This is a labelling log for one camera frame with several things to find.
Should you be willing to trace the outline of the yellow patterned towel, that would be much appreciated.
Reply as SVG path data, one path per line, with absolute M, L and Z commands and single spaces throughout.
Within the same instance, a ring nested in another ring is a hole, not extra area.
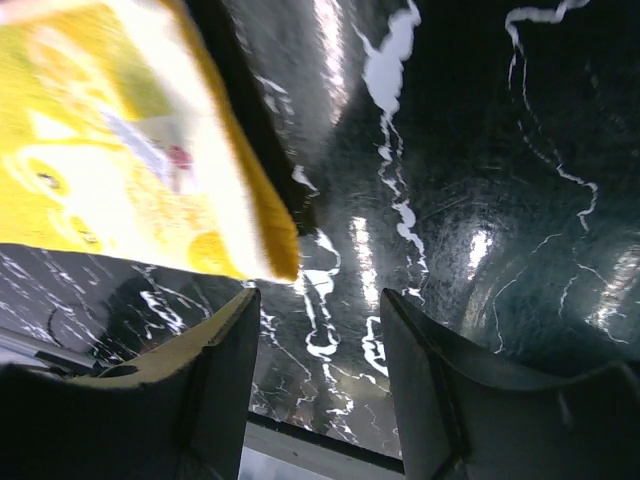
M 295 281 L 290 171 L 219 1 L 1 5 L 1 240 Z

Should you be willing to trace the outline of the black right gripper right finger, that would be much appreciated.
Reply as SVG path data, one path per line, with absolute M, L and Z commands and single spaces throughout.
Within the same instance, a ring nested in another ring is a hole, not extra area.
M 380 320 L 410 479 L 635 479 L 639 366 L 571 378 L 484 349 L 397 291 Z

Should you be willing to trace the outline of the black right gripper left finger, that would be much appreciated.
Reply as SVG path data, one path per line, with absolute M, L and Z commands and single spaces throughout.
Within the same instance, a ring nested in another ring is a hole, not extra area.
M 260 323 L 246 289 L 211 318 L 97 376 L 1 369 L 5 479 L 234 479 Z

